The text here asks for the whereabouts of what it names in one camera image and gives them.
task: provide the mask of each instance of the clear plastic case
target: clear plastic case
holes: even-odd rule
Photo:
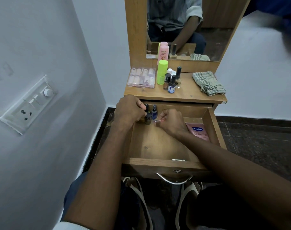
[[[155,68],[135,68],[130,71],[127,86],[141,87],[141,88],[154,88],[155,87]]]

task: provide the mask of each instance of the mirror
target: mirror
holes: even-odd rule
[[[247,1],[147,0],[146,58],[220,61]]]

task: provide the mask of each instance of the pink bottle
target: pink bottle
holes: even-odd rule
[[[168,60],[169,46],[161,45],[158,52],[157,65],[160,60]]]

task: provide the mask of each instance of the floor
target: floor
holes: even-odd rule
[[[95,153],[108,136],[113,111],[113,108],[109,108],[106,113],[101,137],[96,139],[84,171],[89,169]],[[223,116],[217,116],[217,120],[229,151],[291,181],[291,121]],[[141,179],[140,182],[154,229],[175,229],[180,186],[170,185],[159,179]]]
[[[219,61],[232,32],[232,29],[201,28],[200,33],[206,41],[204,55],[209,56],[211,61]]]

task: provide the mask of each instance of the wooden mirror frame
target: wooden mirror frame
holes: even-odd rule
[[[181,66],[184,73],[205,71],[215,73],[249,2],[250,0],[247,0],[219,61],[168,60],[168,68],[176,70],[178,66]],[[146,58],[147,0],[125,0],[125,11],[130,66],[157,68],[157,59]]]

